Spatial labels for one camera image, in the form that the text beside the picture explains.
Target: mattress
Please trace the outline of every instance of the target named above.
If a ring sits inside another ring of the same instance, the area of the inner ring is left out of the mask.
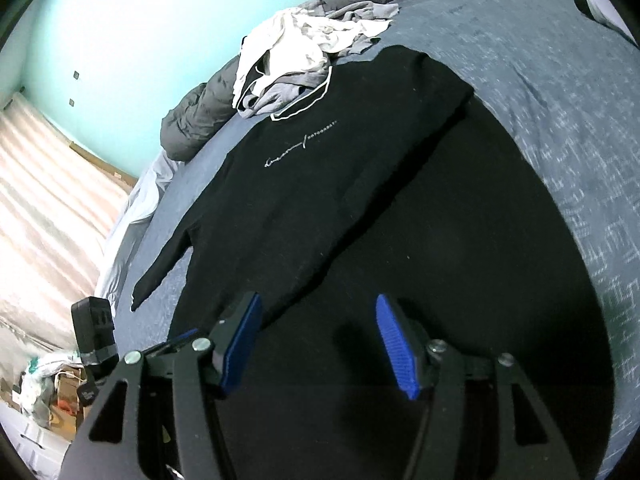
[[[545,183],[572,231],[602,307],[616,397],[604,478],[640,425],[640,50],[585,18],[574,0],[398,0],[372,59],[392,44],[423,51],[474,86]],[[178,170],[132,261],[115,319],[121,354],[166,338],[191,250],[132,313],[133,286],[220,168],[262,118],[233,117]]]

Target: sweatshirt sleeve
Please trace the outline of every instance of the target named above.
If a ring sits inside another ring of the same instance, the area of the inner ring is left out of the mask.
[[[132,311],[137,310],[143,301],[151,296],[153,291],[162,283],[164,277],[184,255],[185,251],[193,245],[193,235],[196,229],[196,226],[178,225],[156,260],[133,288]]]

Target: gray duvet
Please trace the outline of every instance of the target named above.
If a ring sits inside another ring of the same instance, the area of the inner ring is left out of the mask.
[[[604,478],[640,425],[640,50],[581,15],[574,0],[398,4],[401,13],[380,43],[353,61],[403,44],[452,67],[513,136],[574,234],[615,366]],[[133,286],[226,153],[259,120],[233,117],[176,174],[129,270],[115,320],[120,352],[166,337],[191,252],[135,314]]]

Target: white bedsheet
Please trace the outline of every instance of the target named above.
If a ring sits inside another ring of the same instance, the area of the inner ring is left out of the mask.
[[[118,298],[146,228],[153,218],[164,192],[182,162],[175,162],[161,150],[131,190],[129,199],[111,229],[104,247],[104,261],[94,296],[111,303],[116,314]]]

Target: teal wall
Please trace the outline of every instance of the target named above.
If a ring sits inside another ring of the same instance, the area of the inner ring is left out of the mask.
[[[25,94],[79,144],[137,176],[158,154],[161,120],[182,96],[234,56],[255,25],[303,1],[43,0]]]
[[[33,0],[0,50],[0,108],[20,89],[31,34],[42,0]]]

